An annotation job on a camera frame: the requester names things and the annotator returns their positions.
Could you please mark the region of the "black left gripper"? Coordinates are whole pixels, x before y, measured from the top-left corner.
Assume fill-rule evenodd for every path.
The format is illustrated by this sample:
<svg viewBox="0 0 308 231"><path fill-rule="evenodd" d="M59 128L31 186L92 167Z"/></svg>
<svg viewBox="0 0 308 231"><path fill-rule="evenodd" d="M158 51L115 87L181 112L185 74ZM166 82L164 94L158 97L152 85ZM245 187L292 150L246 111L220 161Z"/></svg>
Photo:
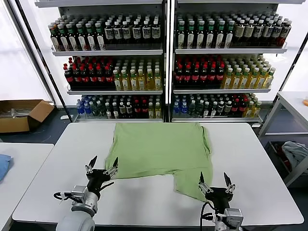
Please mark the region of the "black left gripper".
<svg viewBox="0 0 308 231"><path fill-rule="evenodd" d="M100 191L108 186L111 186L113 182L103 185L109 181L118 172L118 157L115 159L113 165L108 169L93 169L96 163L97 156L90 160L89 164L85 165L86 176L89 180L87 184L88 191L94 194L100 194Z"/></svg>

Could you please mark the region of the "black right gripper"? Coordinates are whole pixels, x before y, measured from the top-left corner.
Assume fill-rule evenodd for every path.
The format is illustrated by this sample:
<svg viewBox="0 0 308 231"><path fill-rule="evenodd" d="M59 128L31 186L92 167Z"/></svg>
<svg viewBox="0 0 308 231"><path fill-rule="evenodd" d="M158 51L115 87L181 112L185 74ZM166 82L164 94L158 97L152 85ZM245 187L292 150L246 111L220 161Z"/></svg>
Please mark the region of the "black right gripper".
<svg viewBox="0 0 308 231"><path fill-rule="evenodd" d="M205 194L205 198L213 203L214 209L226 209L230 208L229 202L233 198L233 191L235 190L235 184L232 184L230 177L224 172L224 179L227 188L209 187L204 180L203 173L200 172L200 178L198 187L202 193Z"/></svg>

